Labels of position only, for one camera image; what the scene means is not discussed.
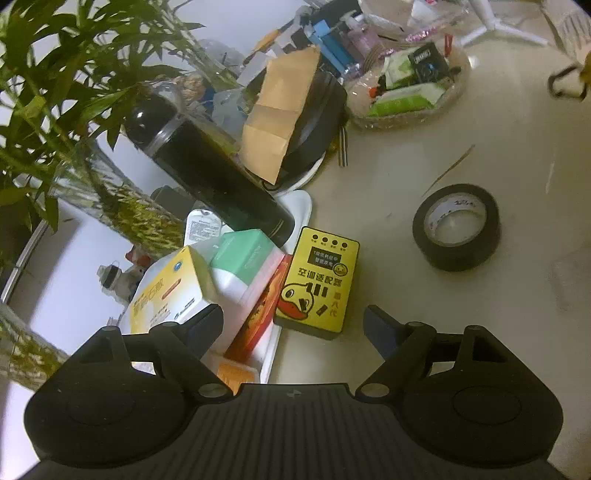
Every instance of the cartoon duck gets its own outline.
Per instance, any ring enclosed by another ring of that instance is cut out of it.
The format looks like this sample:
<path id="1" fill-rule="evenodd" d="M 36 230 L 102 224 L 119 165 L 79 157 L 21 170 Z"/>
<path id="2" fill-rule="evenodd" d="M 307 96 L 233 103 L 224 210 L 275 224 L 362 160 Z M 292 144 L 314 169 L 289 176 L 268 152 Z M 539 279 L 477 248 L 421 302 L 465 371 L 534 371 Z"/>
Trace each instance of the cartoon duck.
<path id="1" fill-rule="evenodd" d="M 290 283 L 281 290 L 277 308 L 290 319 L 306 320 L 308 312 L 314 306 L 314 296 L 307 290 L 306 284 Z"/>

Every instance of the table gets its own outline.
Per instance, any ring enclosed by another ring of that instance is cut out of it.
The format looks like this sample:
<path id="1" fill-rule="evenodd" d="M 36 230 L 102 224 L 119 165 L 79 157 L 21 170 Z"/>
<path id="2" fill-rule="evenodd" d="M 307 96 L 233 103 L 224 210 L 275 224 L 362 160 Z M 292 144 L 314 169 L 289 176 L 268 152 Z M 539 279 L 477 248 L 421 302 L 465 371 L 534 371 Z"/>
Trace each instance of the table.
<path id="1" fill-rule="evenodd" d="M 397 131 L 349 128 L 349 167 L 336 158 L 306 188 L 310 225 L 361 243 L 343 333 L 326 341 L 283 330 L 271 382 L 346 382 L 352 391 L 382 362 L 364 338 L 362 314 L 377 304 L 400 322 L 440 332 L 484 325 L 558 396 L 561 435 L 550 456 L 573 479 L 591 475 L 591 316 L 562 312 L 551 265 L 591 241 L 589 103 L 555 100 L 552 72 L 570 61 L 553 48 L 487 40 L 467 50 L 464 95 L 439 119 Z M 431 267 L 411 222 L 423 192 L 474 183 L 498 202 L 494 255 L 463 273 Z"/>

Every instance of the white tripod stand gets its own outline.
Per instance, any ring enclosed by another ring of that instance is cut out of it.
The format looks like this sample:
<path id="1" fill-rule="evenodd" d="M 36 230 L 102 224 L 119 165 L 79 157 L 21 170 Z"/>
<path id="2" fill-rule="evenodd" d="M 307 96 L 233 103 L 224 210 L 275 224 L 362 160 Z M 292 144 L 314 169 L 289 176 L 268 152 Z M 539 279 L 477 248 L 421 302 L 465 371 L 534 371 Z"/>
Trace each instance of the white tripod stand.
<path id="1" fill-rule="evenodd" d="M 462 46 L 469 44 L 471 41 L 474 41 L 489 31 L 500 31 L 509 36 L 522 38 L 523 40 L 528 40 L 542 46 L 548 44 L 548 40 L 545 38 L 534 35 L 533 33 L 523 32 L 517 28 L 504 24 L 499 18 L 495 17 L 489 0 L 469 0 L 469 2 L 476 15 L 478 15 L 478 18 L 482 21 L 482 25 L 460 39 L 460 44 Z"/>

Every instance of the yellow device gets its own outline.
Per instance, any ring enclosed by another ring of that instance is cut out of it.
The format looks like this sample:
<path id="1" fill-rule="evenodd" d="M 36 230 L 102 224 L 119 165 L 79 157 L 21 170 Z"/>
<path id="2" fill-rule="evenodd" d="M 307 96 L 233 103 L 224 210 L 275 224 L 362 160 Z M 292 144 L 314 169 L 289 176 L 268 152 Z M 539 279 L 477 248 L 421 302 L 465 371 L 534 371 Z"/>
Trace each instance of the yellow device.
<path id="1" fill-rule="evenodd" d="M 359 242 L 305 226 L 277 302 L 274 322 L 333 339 L 343 329 Z"/>

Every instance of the thermos bottle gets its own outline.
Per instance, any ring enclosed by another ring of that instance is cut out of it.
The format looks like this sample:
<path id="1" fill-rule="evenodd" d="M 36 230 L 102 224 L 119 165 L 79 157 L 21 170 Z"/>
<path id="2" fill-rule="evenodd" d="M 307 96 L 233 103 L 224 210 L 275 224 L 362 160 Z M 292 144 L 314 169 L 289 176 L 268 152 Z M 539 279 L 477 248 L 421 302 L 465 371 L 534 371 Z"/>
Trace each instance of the thermos bottle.
<path id="1" fill-rule="evenodd" d="M 186 115 L 163 97 L 140 97 L 125 120 L 129 139 L 233 230 L 258 228 L 278 247 L 294 219 Z"/>

